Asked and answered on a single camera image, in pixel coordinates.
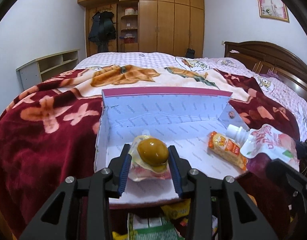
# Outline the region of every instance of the small white box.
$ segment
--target small white box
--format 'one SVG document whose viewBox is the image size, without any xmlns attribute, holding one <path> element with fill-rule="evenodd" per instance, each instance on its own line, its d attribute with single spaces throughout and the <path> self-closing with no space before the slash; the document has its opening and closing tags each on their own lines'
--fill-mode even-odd
<svg viewBox="0 0 307 240">
<path fill-rule="evenodd" d="M 167 146 L 174 145 L 181 158 L 206 175 L 223 179 L 243 170 L 208 149 L 212 131 L 225 133 L 229 124 L 249 129 L 228 103 L 231 92 L 186 87 L 130 87 L 103 89 L 104 109 L 96 140 L 95 172 L 121 154 L 124 144 L 149 130 Z M 114 206 L 156 203 L 178 198 L 172 180 L 128 179 Z"/>
</svg>

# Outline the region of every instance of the green snack package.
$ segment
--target green snack package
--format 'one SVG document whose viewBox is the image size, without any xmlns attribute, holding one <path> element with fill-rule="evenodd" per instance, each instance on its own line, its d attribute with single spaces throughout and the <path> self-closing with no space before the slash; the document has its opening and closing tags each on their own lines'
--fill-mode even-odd
<svg viewBox="0 0 307 240">
<path fill-rule="evenodd" d="M 128 240 L 184 240 L 165 217 L 140 218 L 128 213 Z"/>
</svg>

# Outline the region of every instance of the wooden headboard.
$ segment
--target wooden headboard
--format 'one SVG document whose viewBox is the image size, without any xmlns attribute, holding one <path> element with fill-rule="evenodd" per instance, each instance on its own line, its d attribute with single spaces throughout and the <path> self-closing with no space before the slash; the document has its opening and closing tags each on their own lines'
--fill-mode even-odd
<svg viewBox="0 0 307 240">
<path fill-rule="evenodd" d="M 307 101 L 307 65 L 290 51 L 270 42 L 225 42 L 225 57 L 241 61 L 256 73 L 272 70 L 279 78 Z"/>
</svg>

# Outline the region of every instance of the framed wedding photo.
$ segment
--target framed wedding photo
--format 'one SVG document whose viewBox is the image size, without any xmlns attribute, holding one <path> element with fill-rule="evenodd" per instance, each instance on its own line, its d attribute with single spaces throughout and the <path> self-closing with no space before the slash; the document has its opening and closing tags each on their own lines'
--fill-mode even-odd
<svg viewBox="0 0 307 240">
<path fill-rule="evenodd" d="M 289 22 L 288 9 L 281 0 L 258 0 L 261 18 Z"/>
</svg>

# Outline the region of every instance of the white wall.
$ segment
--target white wall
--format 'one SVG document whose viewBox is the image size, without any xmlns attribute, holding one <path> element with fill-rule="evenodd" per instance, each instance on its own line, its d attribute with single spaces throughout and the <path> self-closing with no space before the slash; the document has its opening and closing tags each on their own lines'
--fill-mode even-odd
<svg viewBox="0 0 307 240">
<path fill-rule="evenodd" d="M 16 68 L 38 57 L 80 49 L 86 57 L 83 7 L 77 0 L 18 0 L 0 22 L 0 114 L 22 92 Z"/>
<path fill-rule="evenodd" d="M 307 64 L 307 36 L 293 14 L 290 23 L 259 16 L 258 0 L 205 0 L 204 57 L 223 57 L 221 41 L 268 41 Z"/>
</svg>

